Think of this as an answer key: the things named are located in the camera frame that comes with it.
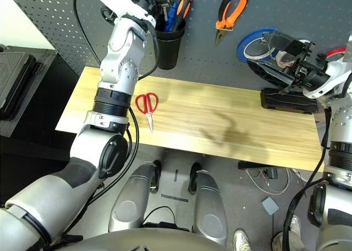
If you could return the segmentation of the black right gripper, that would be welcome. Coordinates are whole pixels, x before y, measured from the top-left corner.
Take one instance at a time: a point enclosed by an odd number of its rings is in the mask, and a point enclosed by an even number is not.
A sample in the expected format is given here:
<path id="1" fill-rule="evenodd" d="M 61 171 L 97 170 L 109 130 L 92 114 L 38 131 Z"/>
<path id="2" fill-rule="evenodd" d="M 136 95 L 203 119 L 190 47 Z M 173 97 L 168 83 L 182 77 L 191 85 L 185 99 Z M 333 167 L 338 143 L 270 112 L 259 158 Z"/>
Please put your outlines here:
<path id="1" fill-rule="evenodd" d="M 282 32 L 264 32 L 263 37 L 271 47 L 299 57 L 291 67 L 279 68 L 268 61 L 247 60 L 250 69 L 261 79 L 287 93 L 295 86 L 305 90 L 316 90 L 329 78 L 326 74 L 326 54 L 317 48 L 315 42 L 304 43 Z"/>

